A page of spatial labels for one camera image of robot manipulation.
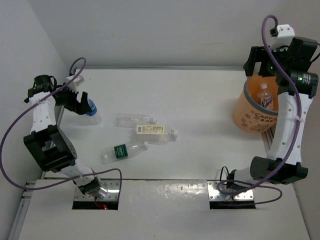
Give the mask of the blue label bottle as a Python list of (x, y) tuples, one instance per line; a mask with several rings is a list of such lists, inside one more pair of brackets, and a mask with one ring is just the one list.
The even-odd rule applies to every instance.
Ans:
[(98, 112), (97, 106), (91, 99), (88, 99), (87, 102), (90, 107), (90, 111), (85, 114), (87, 116), (87, 119), (90, 121), (92, 125), (100, 124), (102, 117)]

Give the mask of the square clear bottle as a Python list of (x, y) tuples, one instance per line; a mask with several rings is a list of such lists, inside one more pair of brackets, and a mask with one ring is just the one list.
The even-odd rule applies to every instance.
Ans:
[(257, 102), (260, 106), (262, 106), (265, 109), (274, 109), (273, 95), (268, 90), (268, 85), (266, 83), (262, 83), (260, 85), (260, 90), (257, 94)]

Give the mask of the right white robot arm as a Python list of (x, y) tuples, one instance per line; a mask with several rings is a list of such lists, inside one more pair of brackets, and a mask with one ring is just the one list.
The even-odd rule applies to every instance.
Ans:
[(294, 37), (289, 45), (276, 50), (252, 47), (244, 65), (247, 76), (260, 62), (259, 75), (275, 77), (278, 86), (278, 114), (273, 142), (266, 157), (255, 156), (250, 167), (233, 170), (226, 189), (239, 191), (246, 184), (254, 187), (268, 182), (288, 185), (305, 179), (308, 169), (302, 167), (301, 141), (308, 110), (317, 94), (319, 77), (309, 72), (319, 43), (305, 37)]

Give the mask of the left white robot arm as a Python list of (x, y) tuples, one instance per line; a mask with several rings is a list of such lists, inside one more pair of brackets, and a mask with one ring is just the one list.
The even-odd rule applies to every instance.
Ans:
[(77, 87), (84, 78), (69, 76), (70, 84), (58, 90), (53, 76), (39, 75), (28, 89), (26, 103), (33, 106), (33, 123), (30, 134), (23, 138), (24, 145), (44, 172), (61, 173), (72, 179), (84, 195), (103, 199), (108, 190), (94, 171), (78, 161), (76, 149), (60, 129), (55, 117), (55, 108), (64, 107), (78, 115), (93, 117), (97, 113), (94, 103), (83, 92), (77, 100)]

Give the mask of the orange bin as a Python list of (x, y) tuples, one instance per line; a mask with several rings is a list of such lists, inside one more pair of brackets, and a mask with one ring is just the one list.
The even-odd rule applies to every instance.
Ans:
[[(273, 109), (263, 108), (258, 103), (258, 93), (261, 84), (267, 84), (267, 90), (272, 94)], [(274, 76), (262, 77), (255, 73), (249, 76), (244, 83), (234, 110), (233, 121), (245, 132), (262, 133), (277, 123), (278, 117), (278, 85)]]

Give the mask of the clear unlabelled lying bottle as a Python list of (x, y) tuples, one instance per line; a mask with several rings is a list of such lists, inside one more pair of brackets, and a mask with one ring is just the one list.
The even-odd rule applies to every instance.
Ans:
[(157, 119), (145, 114), (119, 113), (116, 126), (130, 128), (133, 125), (156, 125)]

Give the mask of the green label lying bottle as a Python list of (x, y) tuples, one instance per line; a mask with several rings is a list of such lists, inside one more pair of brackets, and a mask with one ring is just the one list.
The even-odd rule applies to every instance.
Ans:
[(141, 154), (142, 152), (147, 151), (148, 148), (149, 143), (147, 141), (113, 146), (102, 152), (101, 163), (103, 165), (106, 165), (117, 161), (129, 159)]

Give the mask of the yellow label lying bottle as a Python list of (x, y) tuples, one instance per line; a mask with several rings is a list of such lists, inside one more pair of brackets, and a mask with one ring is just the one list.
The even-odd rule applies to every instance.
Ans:
[(135, 124), (132, 127), (132, 139), (136, 142), (148, 142), (163, 145), (174, 142), (178, 138), (176, 130), (161, 124)]

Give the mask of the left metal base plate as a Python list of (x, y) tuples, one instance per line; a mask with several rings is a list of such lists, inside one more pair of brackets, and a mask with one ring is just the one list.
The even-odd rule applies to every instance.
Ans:
[[(119, 199), (120, 181), (118, 179), (102, 179), (99, 196), (97, 198), (100, 202), (116, 202)], [(76, 188), (74, 192), (75, 202), (93, 202), (95, 197), (89, 194), (82, 194), (81, 191)]]

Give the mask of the metal base plate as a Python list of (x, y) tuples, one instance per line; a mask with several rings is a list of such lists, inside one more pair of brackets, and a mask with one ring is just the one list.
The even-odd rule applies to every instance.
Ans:
[[(116, 202), (119, 199), (120, 181), (118, 179), (102, 179), (99, 196), (97, 198), (100, 202)], [(93, 202), (95, 197), (89, 194), (82, 194), (81, 191), (76, 188), (74, 192), (75, 202)]]
[(246, 192), (242, 192), (238, 195), (230, 196), (224, 193), (221, 193), (217, 189), (218, 181), (208, 180), (207, 181), (207, 189), (208, 189), (208, 197), (210, 202), (249, 202), (254, 200), (253, 190), (248, 190)]

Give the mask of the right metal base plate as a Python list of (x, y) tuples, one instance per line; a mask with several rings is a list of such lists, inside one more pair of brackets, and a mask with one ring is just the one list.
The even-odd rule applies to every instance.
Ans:
[(254, 200), (253, 190), (248, 190), (246, 192), (242, 192), (238, 195), (230, 196), (224, 193), (221, 193), (217, 189), (218, 181), (208, 180), (207, 181), (207, 189), (208, 189), (208, 197), (210, 202), (249, 202)]

